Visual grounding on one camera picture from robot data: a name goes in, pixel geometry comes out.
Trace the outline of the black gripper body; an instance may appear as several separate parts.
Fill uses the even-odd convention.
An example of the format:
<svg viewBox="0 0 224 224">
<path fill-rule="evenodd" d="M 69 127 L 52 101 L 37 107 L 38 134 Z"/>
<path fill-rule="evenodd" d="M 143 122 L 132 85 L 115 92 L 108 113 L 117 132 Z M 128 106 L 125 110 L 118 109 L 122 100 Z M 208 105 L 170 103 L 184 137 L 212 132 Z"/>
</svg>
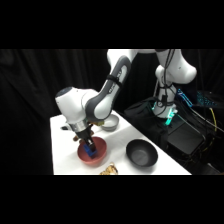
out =
<svg viewBox="0 0 224 224">
<path fill-rule="evenodd" d="M 79 132 L 74 138 L 73 140 L 74 141 L 78 141 L 79 143 L 82 143 L 82 142 L 87 142 L 89 144 L 91 144 L 91 142 L 93 141 L 92 140 L 92 135 L 94 134 L 94 132 L 87 128 L 86 130 L 82 131 L 82 132 Z"/>
</svg>

